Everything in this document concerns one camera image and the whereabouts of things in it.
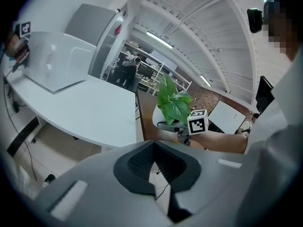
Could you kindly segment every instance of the wooden desk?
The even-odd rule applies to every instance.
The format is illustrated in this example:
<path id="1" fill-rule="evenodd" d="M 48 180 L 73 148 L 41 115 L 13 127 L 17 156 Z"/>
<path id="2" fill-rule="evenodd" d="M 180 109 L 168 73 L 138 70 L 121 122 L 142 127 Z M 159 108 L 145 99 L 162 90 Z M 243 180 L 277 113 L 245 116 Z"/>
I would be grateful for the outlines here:
<path id="1" fill-rule="evenodd" d="M 157 97 L 138 90 L 138 105 L 144 140 L 168 140 L 178 143 L 177 133 L 160 130 L 152 123 L 152 114 L 157 106 Z"/>

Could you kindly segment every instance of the shelving unit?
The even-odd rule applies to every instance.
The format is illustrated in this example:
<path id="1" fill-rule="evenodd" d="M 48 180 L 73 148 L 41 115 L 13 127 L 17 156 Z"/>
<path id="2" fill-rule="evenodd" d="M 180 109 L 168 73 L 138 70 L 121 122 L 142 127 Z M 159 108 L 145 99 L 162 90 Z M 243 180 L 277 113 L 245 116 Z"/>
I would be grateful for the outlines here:
<path id="1" fill-rule="evenodd" d="M 164 72 L 164 70 L 162 70 L 163 68 L 166 71 L 169 71 L 169 75 L 172 78 L 172 76 L 177 77 L 178 79 L 174 79 L 172 78 L 172 80 L 174 81 L 174 83 L 177 85 L 177 89 L 179 91 L 185 90 L 187 91 L 187 89 L 189 88 L 189 86 L 191 85 L 192 82 L 187 81 L 185 78 L 183 78 L 181 75 L 179 75 L 177 72 L 175 72 L 174 70 L 171 70 L 169 67 L 165 66 L 165 61 L 160 61 L 157 58 L 153 57 L 152 55 L 150 55 L 149 53 L 135 47 L 134 45 L 125 42 L 124 45 L 122 46 L 122 49 L 120 51 L 120 53 L 117 54 L 116 58 L 120 56 L 120 54 L 124 54 L 126 56 L 128 56 L 129 54 L 126 53 L 126 51 L 136 51 L 139 54 L 141 54 L 142 56 L 151 59 L 154 63 L 153 66 L 145 63 L 145 62 L 141 62 L 143 65 L 150 67 L 151 69 L 153 69 L 154 73 L 152 75 L 152 77 L 150 78 L 152 80 L 154 84 L 154 86 L 149 85 L 146 81 L 141 80 L 140 84 L 144 85 L 145 87 L 147 87 L 147 92 L 151 92 L 153 95 L 155 95 L 156 92 L 158 92 L 158 88 L 156 86 L 157 83 L 160 83 L 162 76 L 165 74 L 167 75 L 167 73 Z"/>

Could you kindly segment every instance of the person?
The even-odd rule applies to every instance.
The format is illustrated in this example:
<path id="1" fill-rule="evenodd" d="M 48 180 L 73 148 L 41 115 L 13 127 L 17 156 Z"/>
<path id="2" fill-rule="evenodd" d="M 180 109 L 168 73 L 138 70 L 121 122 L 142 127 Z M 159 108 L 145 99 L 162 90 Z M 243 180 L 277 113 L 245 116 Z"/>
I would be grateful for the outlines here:
<path id="1" fill-rule="evenodd" d="M 126 83 L 125 88 L 129 89 L 134 83 L 134 77 L 137 72 L 137 67 L 140 65 L 141 59 L 137 52 L 133 52 L 132 55 L 125 57 L 125 61 L 122 66 L 126 67 Z"/>
<path id="2" fill-rule="evenodd" d="M 286 3 L 289 8 L 287 15 L 285 12 Z M 272 38 L 274 38 L 275 42 L 279 42 L 280 51 L 283 52 L 290 61 L 294 62 L 290 70 L 297 68 L 297 71 L 300 71 L 303 60 L 302 35 L 299 31 L 301 26 L 299 25 L 300 20 L 298 18 L 300 13 L 296 13 L 295 5 L 285 0 L 274 0 L 269 4 L 266 12 L 268 13 L 268 17 L 265 18 L 264 27 L 265 30 L 268 31 L 269 41 L 272 41 Z M 292 93 L 290 95 L 295 98 L 293 99 L 293 104 L 289 103 L 289 107 L 290 105 L 293 107 L 294 104 L 300 104 L 300 97 L 302 98 L 303 95 L 301 91 L 302 83 L 300 81 L 293 83 L 298 86 L 287 90 L 291 91 Z M 295 94 L 294 89 L 297 90 L 297 94 L 301 94 L 294 97 L 292 95 Z M 298 118 L 301 118 L 301 115 L 302 112 L 297 113 Z M 288 125 L 281 106 L 278 104 L 277 99 L 275 99 L 256 120 L 248 137 L 208 131 L 204 134 L 191 136 L 191 147 L 246 154 L 254 143 L 268 139 L 275 132 L 286 128 Z"/>

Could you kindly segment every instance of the black monitor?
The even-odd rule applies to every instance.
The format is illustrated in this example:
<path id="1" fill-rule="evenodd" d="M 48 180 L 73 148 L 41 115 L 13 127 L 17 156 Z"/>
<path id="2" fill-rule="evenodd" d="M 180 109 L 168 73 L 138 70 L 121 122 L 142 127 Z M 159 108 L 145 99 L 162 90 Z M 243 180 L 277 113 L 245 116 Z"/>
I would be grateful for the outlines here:
<path id="1" fill-rule="evenodd" d="M 141 65 L 139 66 L 138 68 L 138 71 L 137 71 L 138 74 L 142 74 L 144 75 L 145 77 L 148 77 L 148 78 L 152 78 L 152 75 L 153 75 L 153 69 L 148 67 L 148 66 L 145 66 L 141 63 Z"/>
<path id="2" fill-rule="evenodd" d="M 261 76 L 256 96 L 257 109 L 260 113 L 263 113 L 268 105 L 275 99 L 270 92 L 273 88 L 273 85 L 266 79 L 266 77 Z"/>

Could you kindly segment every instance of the white ceiling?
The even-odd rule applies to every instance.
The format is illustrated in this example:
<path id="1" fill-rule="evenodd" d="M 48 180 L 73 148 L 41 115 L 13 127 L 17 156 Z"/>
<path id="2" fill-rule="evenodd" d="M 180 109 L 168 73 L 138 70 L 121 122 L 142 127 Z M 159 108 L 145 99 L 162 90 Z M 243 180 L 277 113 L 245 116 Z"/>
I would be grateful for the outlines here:
<path id="1" fill-rule="evenodd" d="M 213 88 L 251 104 L 259 77 L 275 85 L 290 65 L 262 32 L 250 35 L 246 10 L 263 5 L 263 0 L 144 0 L 134 24 L 167 36 L 172 51 Z"/>

